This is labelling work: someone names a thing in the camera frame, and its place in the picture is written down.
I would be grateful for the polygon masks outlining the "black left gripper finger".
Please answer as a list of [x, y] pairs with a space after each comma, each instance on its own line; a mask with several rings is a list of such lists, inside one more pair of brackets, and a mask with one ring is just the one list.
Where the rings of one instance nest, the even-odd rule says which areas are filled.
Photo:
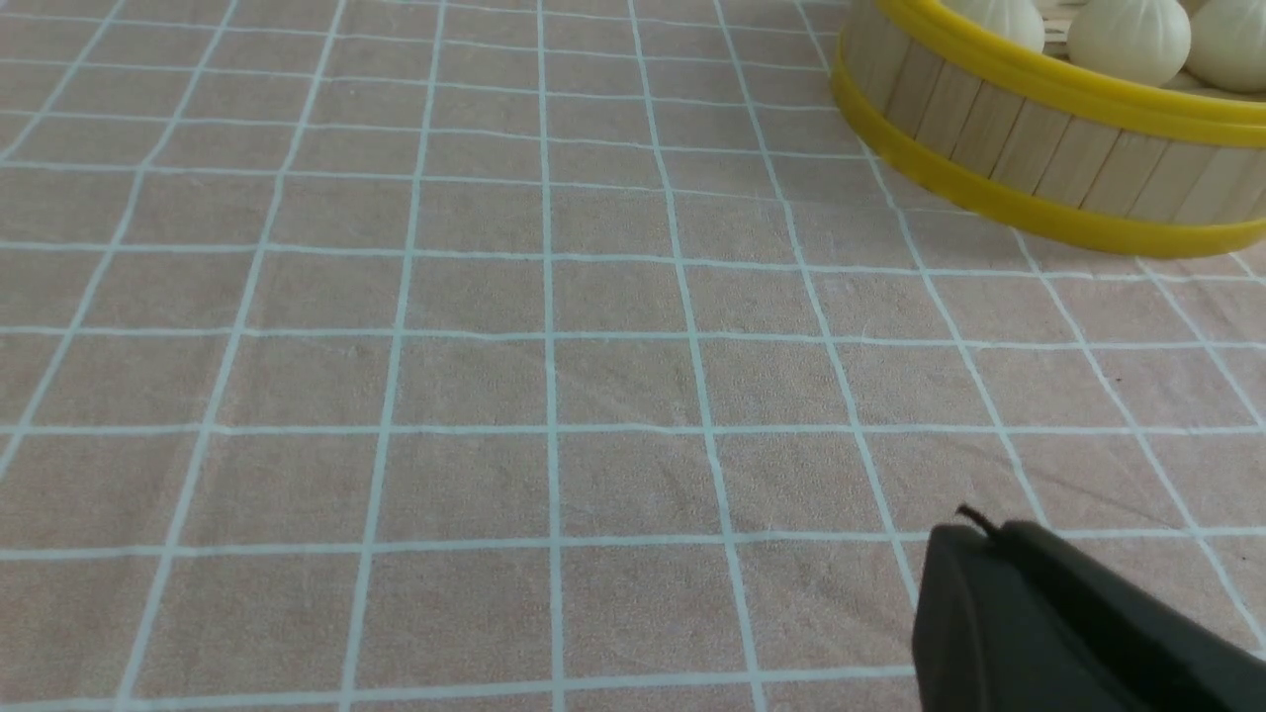
[[912, 658], [925, 711], [1261, 711], [1261, 659], [1032, 521], [931, 530]]

